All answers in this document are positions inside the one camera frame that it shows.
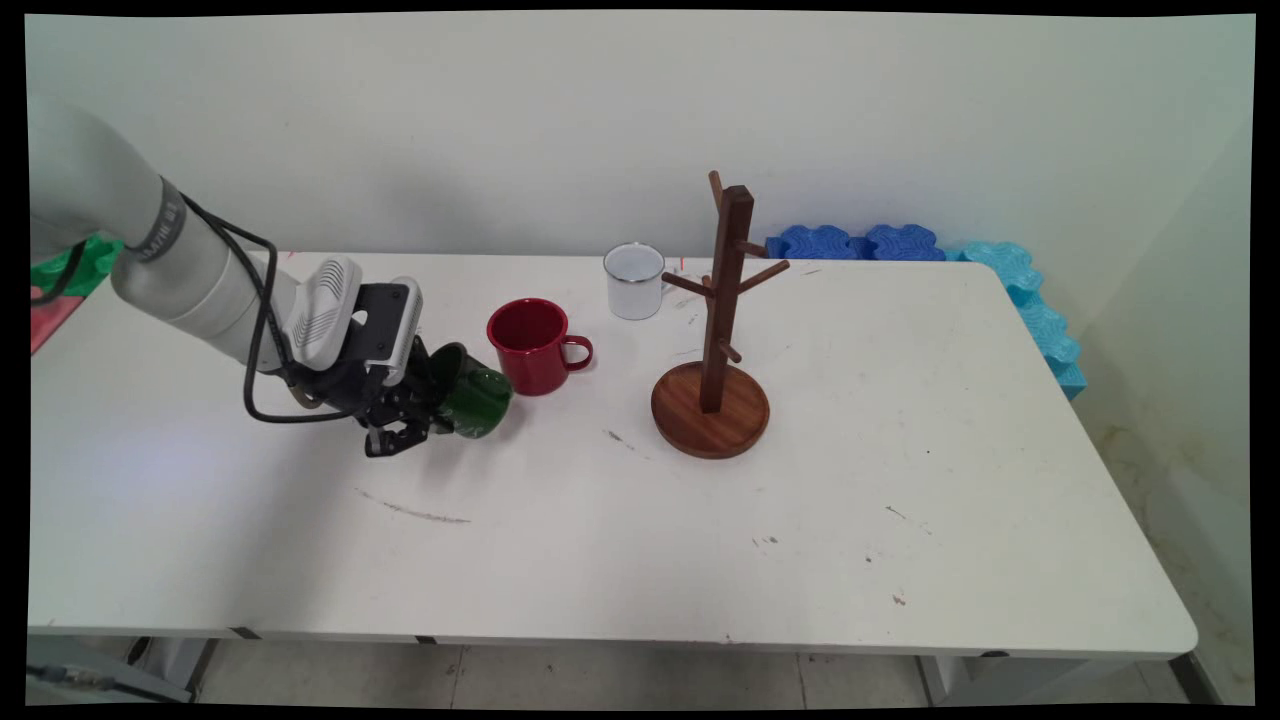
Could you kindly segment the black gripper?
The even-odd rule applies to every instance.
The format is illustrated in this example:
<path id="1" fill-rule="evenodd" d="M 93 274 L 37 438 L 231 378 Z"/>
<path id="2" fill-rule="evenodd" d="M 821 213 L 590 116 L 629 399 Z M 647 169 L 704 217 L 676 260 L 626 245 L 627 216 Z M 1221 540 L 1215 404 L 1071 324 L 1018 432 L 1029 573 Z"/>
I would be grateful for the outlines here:
<path id="1" fill-rule="evenodd" d="M 366 457 L 390 457 L 425 442 L 447 396 L 447 375 L 421 338 L 413 338 L 404 375 L 394 386 L 367 388 L 362 360 L 340 359 L 323 372 L 294 368 L 294 384 L 339 413 L 364 416 Z"/>

